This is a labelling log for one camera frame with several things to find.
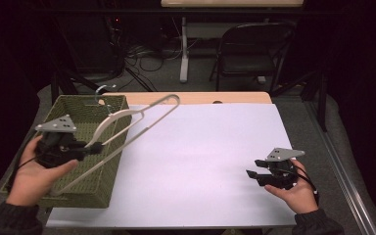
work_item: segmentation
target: white paper sheet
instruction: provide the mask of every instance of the white paper sheet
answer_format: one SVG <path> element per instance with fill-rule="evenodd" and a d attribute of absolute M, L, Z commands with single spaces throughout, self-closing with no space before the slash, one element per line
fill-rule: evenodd
<path fill-rule="evenodd" d="M 156 106 L 128 133 L 165 113 Z M 295 224 L 294 213 L 259 187 L 257 168 L 291 148 L 274 105 L 181 105 L 123 150 L 108 209 L 53 209 L 47 226 L 104 228 L 255 227 Z"/>

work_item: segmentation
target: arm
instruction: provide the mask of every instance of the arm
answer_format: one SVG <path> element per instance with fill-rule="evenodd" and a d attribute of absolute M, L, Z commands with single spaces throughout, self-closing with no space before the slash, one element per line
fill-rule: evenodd
<path fill-rule="evenodd" d="M 296 160 L 293 164 L 305 170 L 305 167 Z M 298 174 L 305 175 L 300 169 Z M 313 197 L 310 185 L 301 178 L 297 184 L 289 189 L 283 190 L 271 185 L 265 185 L 264 189 L 274 196 L 284 200 L 289 208 L 296 213 L 295 221 L 297 225 L 293 228 L 294 235 L 309 234 L 344 234 L 344 228 L 338 222 L 326 216 L 325 211 L 320 209 Z"/>
<path fill-rule="evenodd" d="M 41 136 L 32 139 L 23 150 L 12 191 L 6 202 L 0 205 L 0 234 L 41 234 L 42 224 L 36 218 L 39 210 L 36 204 L 58 178 L 78 164 L 77 160 L 54 168 L 38 164 L 33 159 L 40 139 Z"/>

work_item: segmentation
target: basket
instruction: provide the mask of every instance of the basket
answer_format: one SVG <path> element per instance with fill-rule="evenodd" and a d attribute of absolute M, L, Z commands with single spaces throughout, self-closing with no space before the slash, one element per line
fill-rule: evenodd
<path fill-rule="evenodd" d="M 109 115 L 120 110 L 128 109 L 124 96 L 100 96 L 104 104 L 99 105 L 91 95 L 63 95 L 55 102 L 44 122 L 70 115 L 77 127 L 74 137 L 79 141 L 89 142 L 97 126 Z M 131 116 L 122 117 L 105 129 L 97 140 L 105 142 L 114 134 L 130 125 Z M 101 154 L 89 155 L 79 162 L 77 168 L 60 178 L 55 184 L 56 191 L 63 189 L 82 173 L 107 157 L 119 148 L 126 139 L 127 132 L 105 145 Z M 83 180 L 72 186 L 68 192 L 57 196 L 45 196 L 39 202 L 40 207 L 46 208 L 107 208 L 112 197 L 118 163 L 121 153 L 117 154 L 103 166 L 87 175 Z"/>

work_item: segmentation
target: table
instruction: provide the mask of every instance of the table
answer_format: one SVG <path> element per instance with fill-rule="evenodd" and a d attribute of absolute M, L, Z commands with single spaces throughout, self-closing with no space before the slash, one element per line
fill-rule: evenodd
<path fill-rule="evenodd" d="M 110 95 L 122 94 L 134 108 L 169 93 Z M 286 204 L 246 173 L 246 168 L 259 171 L 254 160 L 265 158 L 273 145 L 291 148 L 268 94 L 172 94 L 180 96 L 182 105 L 123 150 L 110 206 L 53 209 L 47 226 L 189 229 L 295 224 Z M 213 101 L 223 104 L 210 104 Z M 143 127 L 132 127 L 128 137 Z"/>
<path fill-rule="evenodd" d="M 162 0 L 161 4 L 163 7 L 169 8 L 300 8 L 304 4 L 304 0 Z M 181 72 L 179 79 L 181 82 L 188 81 L 188 48 L 187 48 L 187 38 L 192 37 L 221 37 L 222 34 L 230 27 L 235 26 L 237 23 L 214 23 L 211 27 L 215 28 L 216 31 L 213 34 L 209 34 L 210 28 L 203 30 L 200 28 L 199 34 L 195 32 L 188 32 L 188 23 L 186 18 L 182 18 L 182 61 L 181 61 Z"/>

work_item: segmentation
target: hand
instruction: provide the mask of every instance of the hand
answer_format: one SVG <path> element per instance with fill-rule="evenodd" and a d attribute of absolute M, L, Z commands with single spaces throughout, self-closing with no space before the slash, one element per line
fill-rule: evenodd
<path fill-rule="evenodd" d="M 42 136 L 32 139 L 23 150 L 20 164 L 35 158 L 35 148 Z M 15 206 L 34 206 L 51 189 L 53 183 L 73 170 L 78 160 L 54 168 L 45 168 L 36 161 L 31 161 L 18 169 L 14 185 L 8 196 L 7 204 Z"/>
<path fill-rule="evenodd" d="M 297 160 L 292 160 L 292 163 L 306 171 L 305 167 Z M 300 169 L 298 169 L 298 174 L 305 176 Z M 297 184 L 289 190 L 279 189 L 271 185 L 265 185 L 264 189 L 285 201 L 295 213 L 308 213 L 318 210 L 315 198 L 313 197 L 312 187 L 299 177 Z"/>

